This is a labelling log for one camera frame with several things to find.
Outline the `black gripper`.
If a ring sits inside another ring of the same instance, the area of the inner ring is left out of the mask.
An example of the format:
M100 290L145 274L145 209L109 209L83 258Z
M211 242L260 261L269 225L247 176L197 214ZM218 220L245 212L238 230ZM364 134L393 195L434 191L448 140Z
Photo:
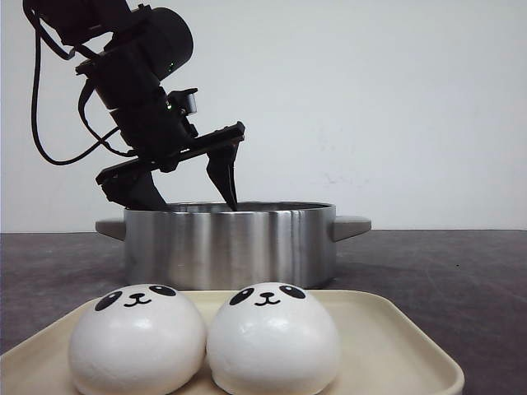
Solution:
M138 158L106 168L96 177L108 201L130 210L167 210L148 171L171 172L179 162L207 153L210 180L227 206L237 211L234 164L238 142L245 138L245 125L238 122L199 136L187 119L197 111L197 91L160 91L144 104L110 112L121 137Z

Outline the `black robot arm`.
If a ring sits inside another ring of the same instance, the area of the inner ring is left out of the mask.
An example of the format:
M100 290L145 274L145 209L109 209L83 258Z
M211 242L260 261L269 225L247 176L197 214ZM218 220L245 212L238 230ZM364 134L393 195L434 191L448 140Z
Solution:
M76 53L76 71L86 77L77 108L97 94L129 146L124 163L96 178L108 200L128 209L164 211L152 172L169 173L184 160L207 155L210 180L236 209L234 162L244 125L236 123L200 135L188 117L196 110L194 91L165 92L164 78L192 56L194 42L185 21L164 7L125 1L25 1L37 46L47 44L60 58Z

